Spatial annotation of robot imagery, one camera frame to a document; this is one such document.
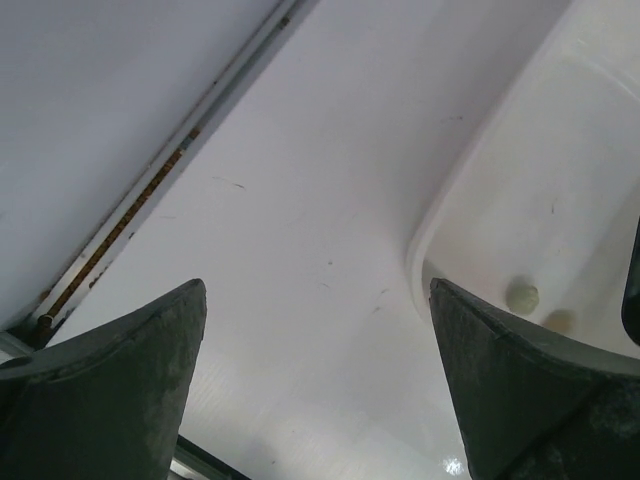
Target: scratch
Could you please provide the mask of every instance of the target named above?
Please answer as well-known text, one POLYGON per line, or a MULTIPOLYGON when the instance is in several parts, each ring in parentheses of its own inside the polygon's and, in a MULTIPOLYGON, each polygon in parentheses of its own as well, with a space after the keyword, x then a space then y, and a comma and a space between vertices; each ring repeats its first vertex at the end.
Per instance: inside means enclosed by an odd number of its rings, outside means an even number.
POLYGON ((340 224, 342 224, 343 227, 349 224, 351 220, 345 222, 345 214, 348 213, 348 208, 347 206, 342 207, 340 212, 331 220, 331 229, 336 228, 340 224))
POLYGON ((63 319, 63 320, 68 319, 68 318, 71 316, 71 314, 72 314, 73 312, 75 312, 75 311, 76 311, 76 309, 75 309, 75 308, 70 308, 69 310, 67 310, 66 312, 64 312, 64 317, 62 317, 62 319, 63 319))
POLYGON ((233 183, 231 180, 227 180, 226 178, 223 177, 211 177, 214 180, 219 180, 221 182, 225 182, 229 185, 231 185, 232 187, 236 187, 236 188, 240 188, 242 190, 246 190, 247 187, 245 187, 244 185, 240 185, 239 183, 233 183))
POLYGON ((464 117, 462 115, 452 115, 451 117, 440 119, 440 123, 461 122, 462 120, 464 120, 464 117))
POLYGON ((305 217, 306 214, 307 214, 307 211, 303 210, 300 215, 298 215, 296 218, 294 218, 290 222, 285 223, 283 225, 283 227, 293 227, 296 223, 298 223, 300 220, 302 220, 305 217))

